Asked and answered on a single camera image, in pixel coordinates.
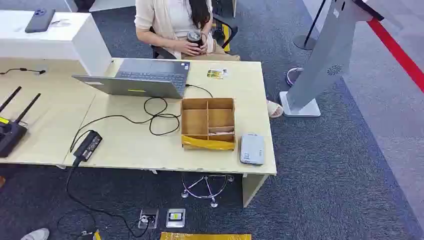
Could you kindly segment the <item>person's right hand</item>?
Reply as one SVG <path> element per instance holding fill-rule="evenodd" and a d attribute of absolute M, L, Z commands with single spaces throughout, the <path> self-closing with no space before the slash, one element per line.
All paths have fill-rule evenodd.
<path fill-rule="evenodd" d="M 187 40 L 182 41 L 182 49 L 180 51 L 189 56 L 197 56 L 201 53 L 201 49 L 197 43 Z"/>

